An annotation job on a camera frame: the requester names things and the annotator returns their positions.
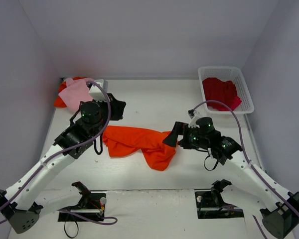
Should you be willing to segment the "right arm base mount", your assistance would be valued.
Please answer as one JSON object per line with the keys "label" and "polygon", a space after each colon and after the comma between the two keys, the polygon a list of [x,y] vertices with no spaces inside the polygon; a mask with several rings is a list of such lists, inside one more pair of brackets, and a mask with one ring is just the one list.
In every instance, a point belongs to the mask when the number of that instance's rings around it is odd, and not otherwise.
{"label": "right arm base mount", "polygon": [[233,204],[225,203],[221,193],[230,186],[228,180],[215,181],[211,189],[195,190],[197,218],[204,219],[232,219],[243,218],[243,210]]}

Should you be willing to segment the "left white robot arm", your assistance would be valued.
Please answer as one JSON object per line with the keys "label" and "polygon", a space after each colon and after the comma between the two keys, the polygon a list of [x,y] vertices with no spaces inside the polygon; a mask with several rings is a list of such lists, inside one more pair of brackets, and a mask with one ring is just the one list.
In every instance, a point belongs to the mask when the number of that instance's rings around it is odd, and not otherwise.
{"label": "left white robot arm", "polygon": [[85,209],[91,191],[81,182],[63,190],[45,191],[46,186],[102,136],[109,121],[123,119],[126,102],[111,93],[107,101],[81,102],[70,125],[55,139],[46,154],[15,184],[0,189],[0,212],[17,234],[31,229],[40,218],[71,207]]}

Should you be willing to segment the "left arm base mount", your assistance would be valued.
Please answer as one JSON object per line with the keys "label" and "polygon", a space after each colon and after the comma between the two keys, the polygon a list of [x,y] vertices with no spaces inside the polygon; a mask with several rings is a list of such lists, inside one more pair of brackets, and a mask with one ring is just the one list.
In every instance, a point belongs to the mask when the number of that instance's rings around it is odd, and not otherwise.
{"label": "left arm base mount", "polygon": [[68,210],[93,221],[103,222],[106,192],[91,191],[81,182],[72,183],[72,187],[78,189],[81,199],[77,205],[65,207],[63,210]]}

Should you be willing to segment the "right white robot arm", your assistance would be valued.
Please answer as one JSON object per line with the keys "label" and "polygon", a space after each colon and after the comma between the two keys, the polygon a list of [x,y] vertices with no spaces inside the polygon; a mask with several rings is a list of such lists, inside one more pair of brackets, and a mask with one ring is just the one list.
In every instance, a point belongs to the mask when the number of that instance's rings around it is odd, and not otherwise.
{"label": "right white robot arm", "polygon": [[299,192],[279,185],[249,160],[242,145],[217,131],[211,118],[177,121],[162,142],[170,147],[207,151],[216,165],[224,167],[227,174],[212,183],[210,193],[218,207],[232,204],[262,217],[266,230],[277,239],[284,239],[299,224]]}

